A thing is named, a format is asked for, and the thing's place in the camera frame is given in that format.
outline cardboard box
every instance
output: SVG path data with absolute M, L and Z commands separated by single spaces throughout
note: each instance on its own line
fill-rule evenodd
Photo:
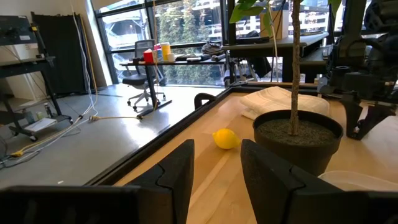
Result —
M 271 16 L 272 20 L 274 21 L 274 29 L 275 29 L 275 35 L 276 39 L 283 39 L 286 38 L 289 35 L 289 7 L 287 9 L 284 9 L 278 13 L 279 9 L 272 9 L 271 10 Z M 260 16 L 260 30 L 264 30 L 260 33 L 260 37 L 272 37 L 272 31 L 270 34 L 268 34 L 268 31 L 265 29 L 265 25 L 263 22 L 263 17 L 268 16 L 268 14 L 261 13 Z

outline potted plant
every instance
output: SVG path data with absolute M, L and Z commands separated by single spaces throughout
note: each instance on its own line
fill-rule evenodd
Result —
M 244 16 L 256 16 L 264 7 L 253 6 L 256 0 L 239 0 L 231 15 L 230 23 Z M 341 0 L 329 0 L 336 14 Z M 317 113 L 298 110 L 300 85 L 300 1 L 293 1 L 294 28 L 293 83 L 291 110 L 272 111 L 254 120 L 254 139 L 266 149 L 313 175 L 323 173 L 331 156 L 337 151 L 343 128 L 335 120 Z M 269 10 L 263 18 L 265 27 L 271 30 Z

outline chair backrest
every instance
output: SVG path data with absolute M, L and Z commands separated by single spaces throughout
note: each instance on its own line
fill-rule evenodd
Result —
M 136 48 L 134 49 L 136 57 L 142 57 L 144 55 L 144 52 L 148 49 L 153 50 L 155 45 L 155 40 L 139 40 L 136 42 Z M 143 66 L 136 66 L 136 70 L 138 71 L 139 75 L 146 74 L 145 72 L 145 67 Z M 149 73 L 155 77 L 155 67 L 149 67 L 148 68 Z M 158 70 L 158 75 L 159 75 L 159 81 L 163 79 L 163 75 L 160 73 Z
M 142 57 L 144 55 L 144 52 L 148 49 L 153 50 L 155 45 L 155 40 L 139 40 L 135 44 L 135 57 Z M 143 66 L 136 66 L 136 70 L 138 72 L 138 75 L 146 75 L 145 72 L 145 67 Z

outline green foliage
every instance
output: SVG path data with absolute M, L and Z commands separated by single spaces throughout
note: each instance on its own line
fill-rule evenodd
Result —
M 263 7 L 260 6 L 253 6 L 249 9 L 243 10 L 242 11 L 242 15 L 244 16 L 256 16 L 258 14 L 260 14 L 260 12 L 262 12 L 262 10 L 264 10 Z
M 264 17 L 262 18 L 262 22 L 264 23 L 264 27 L 265 27 L 266 31 L 268 32 L 268 35 L 271 36 L 271 33 L 272 33 L 271 19 L 270 19 L 268 11 L 264 14 Z
M 246 10 L 252 7 L 256 3 L 256 0 L 244 0 L 242 4 L 239 6 L 240 10 Z
M 229 19 L 229 23 L 235 23 L 240 21 L 243 18 L 242 10 L 239 8 L 240 4 L 237 4 L 232 11 L 231 18 Z
M 204 11 L 194 11 L 196 0 L 183 0 L 156 8 L 159 42 L 182 44 L 208 40 Z M 173 49 L 175 54 L 201 53 L 200 49 Z M 217 66 L 184 65 L 163 66 L 168 84 L 214 85 L 220 80 Z

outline soil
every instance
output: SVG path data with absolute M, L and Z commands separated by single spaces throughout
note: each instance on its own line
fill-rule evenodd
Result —
M 275 119 L 265 122 L 257 130 L 275 141 L 299 146 L 322 145 L 336 139 L 336 136 L 329 129 L 319 124 L 301 120 L 298 121 L 298 136 L 288 134 L 288 119 Z

